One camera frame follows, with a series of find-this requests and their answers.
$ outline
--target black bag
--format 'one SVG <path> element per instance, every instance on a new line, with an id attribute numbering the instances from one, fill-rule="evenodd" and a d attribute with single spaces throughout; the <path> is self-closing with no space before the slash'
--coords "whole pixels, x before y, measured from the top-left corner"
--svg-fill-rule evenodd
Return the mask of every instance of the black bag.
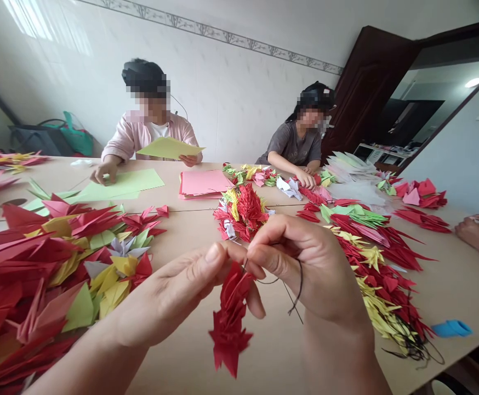
<path id="1" fill-rule="evenodd" d="M 9 126 L 11 130 L 9 142 L 13 152 L 28 154 L 41 151 L 42 155 L 49 156 L 73 156 L 75 154 L 60 130 L 42 126 L 41 123 Z"/>

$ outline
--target decorative border tile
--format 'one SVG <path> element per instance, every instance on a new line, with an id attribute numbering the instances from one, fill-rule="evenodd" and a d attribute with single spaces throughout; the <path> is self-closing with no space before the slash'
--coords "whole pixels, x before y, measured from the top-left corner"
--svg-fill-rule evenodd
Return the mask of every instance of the decorative border tile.
<path id="1" fill-rule="evenodd" d="M 146 5 L 137 4 L 128 0 L 79 0 L 83 3 L 96 5 L 98 7 L 110 9 L 123 14 L 135 16 L 137 18 L 146 19 L 151 22 L 174 27 L 199 36 L 212 38 L 224 43 L 250 49 L 259 53 L 290 61 L 302 66 L 311 67 L 313 69 L 322 70 L 331 74 L 341 75 L 343 68 L 334 64 L 300 55 L 287 49 L 278 48 L 261 41 L 239 36 L 237 34 L 227 32 L 217 27 L 209 26 L 191 19 L 183 18 L 174 14 L 148 7 Z"/>

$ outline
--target pink jacket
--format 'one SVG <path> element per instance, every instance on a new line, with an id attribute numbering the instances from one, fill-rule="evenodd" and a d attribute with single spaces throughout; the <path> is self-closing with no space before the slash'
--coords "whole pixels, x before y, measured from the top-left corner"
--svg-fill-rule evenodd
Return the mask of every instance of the pink jacket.
<path id="1" fill-rule="evenodd" d="M 140 116 L 134 111 L 126 112 L 119 121 L 119 124 L 117 124 L 115 135 L 108 144 L 106 144 L 106 147 L 104 147 L 101 159 L 104 160 L 106 155 L 117 155 L 126 162 L 134 155 L 134 153 L 149 145 L 152 142 L 152 135 L 146 125 L 149 122 L 150 121 L 147 120 L 146 116 Z M 176 114 L 170 115 L 168 134 L 176 140 L 190 145 L 199 146 L 192 125 L 182 116 Z M 141 154 L 135 154 L 135 158 L 148 160 L 172 160 Z M 202 160 L 203 154 L 199 153 L 197 155 L 197 162 L 200 163 Z"/>

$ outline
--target black hair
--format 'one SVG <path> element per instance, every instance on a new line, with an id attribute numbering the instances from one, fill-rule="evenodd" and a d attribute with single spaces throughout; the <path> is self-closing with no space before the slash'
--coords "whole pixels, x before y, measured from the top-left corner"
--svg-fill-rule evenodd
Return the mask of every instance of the black hair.
<path id="1" fill-rule="evenodd" d="M 335 91 L 327 85 L 316 81 L 301 91 L 300 99 L 296 103 L 294 112 L 289 115 L 286 123 L 296 121 L 298 115 L 307 109 L 316 109 L 326 114 L 330 109 L 334 108 Z"/>
<path id="2" fill-rule="evenodd" d="M 166 98 L 169 91 L 167 76 L 154 62 L 135 58 L 124 64 L 123 81 L 134 93 L 146 98 Z"/>

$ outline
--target stack of pink paper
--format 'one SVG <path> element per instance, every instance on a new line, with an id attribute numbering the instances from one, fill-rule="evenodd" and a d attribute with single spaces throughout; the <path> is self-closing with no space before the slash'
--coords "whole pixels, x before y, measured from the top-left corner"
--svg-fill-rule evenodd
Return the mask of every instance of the stack of pink paper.
<path id="1" fill-rule="evenodd" d="M 179 198 L 219 199 L 221 192 L 233 187 L 221 170 L 182 172 Z"/>

